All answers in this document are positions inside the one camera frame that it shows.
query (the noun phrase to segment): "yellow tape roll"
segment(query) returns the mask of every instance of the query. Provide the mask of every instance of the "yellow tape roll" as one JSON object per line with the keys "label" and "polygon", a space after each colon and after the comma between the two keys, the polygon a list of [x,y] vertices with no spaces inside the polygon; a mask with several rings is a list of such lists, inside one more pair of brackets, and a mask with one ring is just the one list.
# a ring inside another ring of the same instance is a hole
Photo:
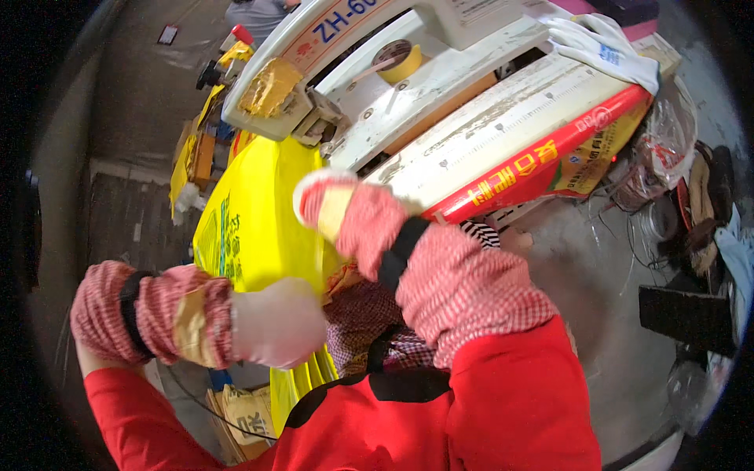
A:
{"label": "yellow tape roll", "polygon": [[416,72],[421,65],[421,48],[418,44],[412,46],[411,43],[405,39],[393,41],[380,49],[372,61],[372,64],[377,65],[380,62],[398,55],[405,55],[406,57],[399,63],[393,64],[387,69],[377,72],[377,75],[382,77],[382,79],[390,85],[405,80],[409,75]]}

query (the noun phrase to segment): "white work glove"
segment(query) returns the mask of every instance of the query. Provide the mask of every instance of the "white work glove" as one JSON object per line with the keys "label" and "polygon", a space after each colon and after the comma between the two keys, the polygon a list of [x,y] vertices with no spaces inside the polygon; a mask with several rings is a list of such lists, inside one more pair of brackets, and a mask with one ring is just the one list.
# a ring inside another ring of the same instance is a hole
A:
{"label": "white work glove", "polygon": [[612,18],[589,14],[574,17],[573,21],[554,18],[547,25],[558,54],[592,66],[618,80],[639,84],[652,96],[657,95],[660,63],[638,55]]}
{"label": "white work glove", "polygon": [[283,278],[258,292],[234,292],[231,301],[236,360],[291,369],[325,343],[322,302],[301,278]]}

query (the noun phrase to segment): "black elastic band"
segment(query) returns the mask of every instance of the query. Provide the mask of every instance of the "black elastic band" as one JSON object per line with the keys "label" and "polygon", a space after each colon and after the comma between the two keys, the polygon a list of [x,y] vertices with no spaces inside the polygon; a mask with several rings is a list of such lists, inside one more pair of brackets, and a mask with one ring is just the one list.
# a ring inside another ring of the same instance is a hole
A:
{"label": "black elastic band", "polygon": [[410,217],[400,228],[398,238],[389,250],[382,253],[382,263],[377,271],[377,280],[392,292],[398,290],[400,276],[406,271],[409,257],[416,243],[429,227],[430,222],[417,216]]}
{"label": "black elastic band", "polygon": [[369,346],[369,352],[366,355],[366,372],[382,373],[382,361],[388,352],[390,339],[397,334],[403,326],[400,324],[390,324],[388,328],[375,339]]}
{"label": "black elastic band", "polygon": [[154,274],[151,271],[133,272],[126,279],[126,283],[123,284],[123,288],[121,289],[120,294],[118,294],[118,299],[121,302],[123,324],[126,326],[126,332],[128,332],[128,336],[131,338],[131,343],[134,348],[136,348],[136,351],[149,359],[155,358],[155,355],[149,350],[144,343],[144,340],[141,338],[139,328],[136,326],[136,306],[134,306],[133,303],[139,298],[139,281],[144,277],[153,276]]}

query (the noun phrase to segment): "gray shirt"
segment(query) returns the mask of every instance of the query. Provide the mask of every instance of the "gray shirt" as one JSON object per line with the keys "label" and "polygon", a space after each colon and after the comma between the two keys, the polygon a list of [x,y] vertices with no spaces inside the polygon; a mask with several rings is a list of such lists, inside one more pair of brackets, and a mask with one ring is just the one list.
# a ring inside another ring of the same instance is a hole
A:
{"label": "gray shirt", "polygon": [[240,24],[248,29],[258,49],[286,15],[285,0],[252,0],[231,3],[225,21],[231,28]]}

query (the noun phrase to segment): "red jacket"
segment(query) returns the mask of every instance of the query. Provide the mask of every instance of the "red jacket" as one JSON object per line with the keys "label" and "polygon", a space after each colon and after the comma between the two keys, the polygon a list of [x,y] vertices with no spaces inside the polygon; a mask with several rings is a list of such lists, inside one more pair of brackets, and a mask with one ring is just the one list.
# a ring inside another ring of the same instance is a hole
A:
{"label": "red jacket", "polygon": [[[125,369],[84,382],[123,470],[223,469]],[[452,371],[341,379],[307,394],[276,445],[233,469],[599,469],[584,375],[560,317],[466,343]]]}

